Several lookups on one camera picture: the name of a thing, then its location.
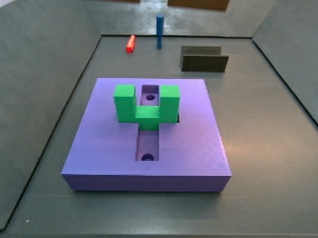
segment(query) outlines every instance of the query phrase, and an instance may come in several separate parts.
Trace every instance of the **floor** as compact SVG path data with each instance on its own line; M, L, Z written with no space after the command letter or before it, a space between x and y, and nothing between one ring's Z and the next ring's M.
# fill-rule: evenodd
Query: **floor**
M318 233L315 124L251 39L103 37L28 184L8 235ZM221 46L224 73L183 73L180 46ZM61 167L99 77L201 78L232 178L221 193L72 192Z

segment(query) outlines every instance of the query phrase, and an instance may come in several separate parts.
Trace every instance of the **red stick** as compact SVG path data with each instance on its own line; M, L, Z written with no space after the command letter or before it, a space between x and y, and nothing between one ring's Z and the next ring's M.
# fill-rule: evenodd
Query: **red stick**
M133 46L135 46L135 35L131 36L129 41L125 46L125 52L132 53L133 52Z

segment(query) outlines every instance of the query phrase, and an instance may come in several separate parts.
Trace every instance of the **blue rod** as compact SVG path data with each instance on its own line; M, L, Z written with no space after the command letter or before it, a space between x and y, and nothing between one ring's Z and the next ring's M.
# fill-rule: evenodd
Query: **blue rod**
M156 48L163 47L163 34L164 34L164 16L156 16Z

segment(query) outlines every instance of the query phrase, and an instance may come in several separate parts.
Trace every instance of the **purple platform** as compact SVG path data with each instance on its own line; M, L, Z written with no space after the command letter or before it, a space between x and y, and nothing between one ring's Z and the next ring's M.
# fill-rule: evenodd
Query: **purple platform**
M177 85L179 123L159 126L159 160L135 159L137 124L119 123L119 84ZM61 175L76 191L220 192L231 178L201 79L97 79Z

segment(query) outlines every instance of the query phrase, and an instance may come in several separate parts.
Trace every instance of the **dark gray block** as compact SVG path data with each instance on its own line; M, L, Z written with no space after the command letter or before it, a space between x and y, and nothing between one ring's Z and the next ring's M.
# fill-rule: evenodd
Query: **dark gray block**
M20 0L0 8L0 230L99 37L77 0Z
M223 73L228 56L220 55L219 46L181 46L181 71Z
M316 236L316 128L252 41L169 37L163 50L156 50L155 42L155 37L139 37L136 50L127 54L127 37L101 38L1 234L29 238ZM226 73L180 71L180 46L193 44L221 46L231 58ZM220 195L72 192L61 168L96 79L105 75L204 78L234 175Z
M279 1L254 41L318 122L318 1Z
M83 1L104 35L155 35L155 16L163 14L164 35L252 37L278 0L232 0L224 12L168 7L168 0Z

